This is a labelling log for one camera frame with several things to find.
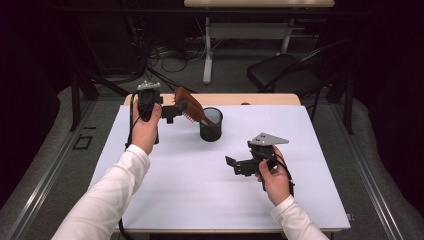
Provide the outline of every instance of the white tabletop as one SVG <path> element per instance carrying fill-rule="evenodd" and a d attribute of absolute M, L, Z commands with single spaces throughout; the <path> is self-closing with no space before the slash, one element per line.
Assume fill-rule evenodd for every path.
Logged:
<path fill-rule="evenodd" d="M 350 228 L 304 106 L 215 106 L 224 115 L 222 137 L 199 136 L 198 123 L 159 122 L 151 167 L 123 216 L 125 228 L 144 232 L 281 232 L 262 185 L 235 175 L 225 156 L 251 159 L 247 140 L 261 132 L 288 139 L 278 145 L 295 186 L 295 199 L 323 231 Z M 124 151 L 129 106 L 121 106 L 92 182 Z"/>
<path fill-rule="evenodd" d="M 333 7 L 333 0 L 185 0 L 186 7 Z"/>

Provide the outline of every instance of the table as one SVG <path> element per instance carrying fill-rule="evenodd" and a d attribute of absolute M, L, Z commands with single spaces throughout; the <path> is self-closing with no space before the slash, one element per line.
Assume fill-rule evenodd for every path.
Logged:
<path fill-rule="evenodd" d="M 266 102 L 271 95 L 274 99 Z M 317 225 L 329 232 L 350 228 L 309 116 L 295 95 L 220 94 L 221 105 L 215 105 L 216 94 L 194 96 L 204 107 L 214 103 L 223 112 L 222 137 L 201 140 L 198 124 L 184 117 L 159 122 L 150 170 L 123 216 L 129 232 L 282 232 L 271 219 L 273 204 L 262 185 L 253 176 L 235 175 L 225 162 L 225 156 L 250 159 L 246 141 L 260 132 L 290 141 L 279 148 L 296 184 L 295 198 Z M 164 98 L 166 103 L 172 95 Z M 240 102 L 267 105 L 225 105 Z M 129 106 L 122 105 L 90 186 L 124 151 L 128 117 Z"/>
<path fill-rule="evenodd" d="M 193 8 L 328 8 L 333 0 L 185 0 Z M 283 39 L 281 53 L 287 52 L 294 19 L 287 23 L 211 23 L 206 17 L 206 59 L 203 83 L 211 83 L 211 38 L 227 39 Z"/>

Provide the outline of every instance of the hairbrush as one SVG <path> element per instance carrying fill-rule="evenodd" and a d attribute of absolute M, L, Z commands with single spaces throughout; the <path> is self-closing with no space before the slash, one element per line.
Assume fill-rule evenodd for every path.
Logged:
<path fill-rule="evenodd" d="M 191 122 L 204 121 L 209 126 L 216 126 L 209 118 L 206 117 L 202 105 L 183 87 L 178 87 L 174 94 L 176 105 L 187 104 L 187 108 L 183 111 L 183 115 Z"/>

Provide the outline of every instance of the white long sleeve shirt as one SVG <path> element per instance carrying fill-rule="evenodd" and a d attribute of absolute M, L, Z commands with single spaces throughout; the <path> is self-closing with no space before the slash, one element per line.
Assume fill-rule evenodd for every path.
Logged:
<path fill-rule="evenodd" d="M 328 239 L 291 195 L 271 211 L 271 216 L 283 227 L 289 240 Z"/>
<path fill-rule="evenodd" d="M 75 204 L 53 239 L 110 239 L 149 167 L 147 154 L 130 145 Z"/>
<path fill-rule="evenodd" d="M 149 167 L 147 154 L 130 145 L 118 163 L 108 168 L 75 204 L 52 239 L 110 239 Z M 275 207 L 271 215 L 289 240 L 327 239 L 291 196 Z"/>

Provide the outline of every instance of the hand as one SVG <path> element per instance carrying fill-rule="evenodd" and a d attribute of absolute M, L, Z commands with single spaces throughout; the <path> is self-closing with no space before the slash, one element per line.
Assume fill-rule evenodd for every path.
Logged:
<path fill-rule="evenodd" d="M 134 106 L 138 106 L 138 99 L 134 101 Z M 139 118 L 137 107 L 133 107 L 134 127 L 131 143 L 143 149 L 147 155 L 153 150 L 153 144 L 157 137 L 158 122 L 161 115 L 162 108 L 159 104 L 155 103 L 150 120 L 145 122 Z"/>
<path fill-rule="evenodd" d="M 280 150 L 275 146 L 274 151 L 275 154 L 283 157 Z M 277 160 L 283 163 L 280 157 L 277 157 Z M 268 198 L 275 206 L 282 203 L 290 196 L 289 178 L 287 177 L 287 173 L 283 167 L 277 164 L 276 169 L 269 171 L 266 162 L 262 161 L 259 163 L 259 171 L 262 174 L 263 180 L 265 180 L 265 189 L 268 193 Z M 262 181 L 259 174 L 256 174 L 256 177 L 258 178 L 258 181 Z"/>

